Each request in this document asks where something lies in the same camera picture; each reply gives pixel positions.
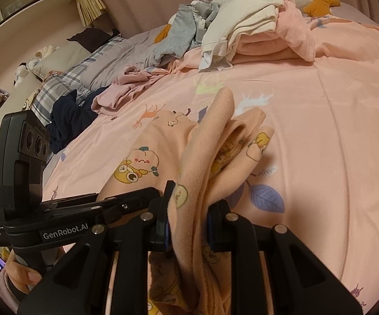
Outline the person left hand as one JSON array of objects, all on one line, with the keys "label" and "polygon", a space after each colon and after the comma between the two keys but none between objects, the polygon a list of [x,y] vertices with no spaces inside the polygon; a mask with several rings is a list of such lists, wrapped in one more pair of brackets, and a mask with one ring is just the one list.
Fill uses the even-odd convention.
[{"label": "person left hand", "polygon": [[24,294],[28,294],[30,289],[42,280],[42,276],[38,271],[18,262],[13,250],[8,256],[5,270],[13,286]]}]

